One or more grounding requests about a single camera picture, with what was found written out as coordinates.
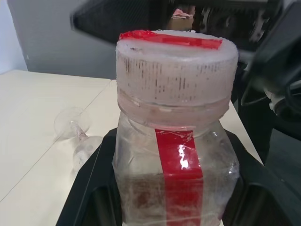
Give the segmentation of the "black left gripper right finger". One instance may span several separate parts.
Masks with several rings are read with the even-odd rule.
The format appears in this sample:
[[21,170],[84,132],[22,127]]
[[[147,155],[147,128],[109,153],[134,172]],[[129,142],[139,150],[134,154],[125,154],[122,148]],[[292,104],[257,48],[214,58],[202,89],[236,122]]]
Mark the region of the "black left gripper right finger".
[[240,175],[225,208],[225,226],[299,226],[300,199],[227,131],[240,164]]

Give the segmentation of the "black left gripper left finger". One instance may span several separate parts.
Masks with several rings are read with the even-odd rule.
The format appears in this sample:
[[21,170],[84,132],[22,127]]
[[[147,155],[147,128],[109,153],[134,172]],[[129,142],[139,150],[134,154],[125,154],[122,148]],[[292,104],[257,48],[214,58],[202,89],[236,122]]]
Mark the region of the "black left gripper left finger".
[[122,211],[112,159],[116,129],[79,170],[60,214],[62,226],[120,226]]

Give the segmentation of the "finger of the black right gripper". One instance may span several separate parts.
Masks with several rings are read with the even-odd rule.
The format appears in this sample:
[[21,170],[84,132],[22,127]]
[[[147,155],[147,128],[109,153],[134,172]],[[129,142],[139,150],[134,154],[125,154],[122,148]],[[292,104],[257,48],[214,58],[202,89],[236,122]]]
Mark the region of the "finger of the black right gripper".
[[71,26],[116,44],[121,33],[162,30],[173,11],[172,0],[88,0],[71,13]]
[[234,42],[255,51],[282,13],[281,0],[200,0],[192,30]]

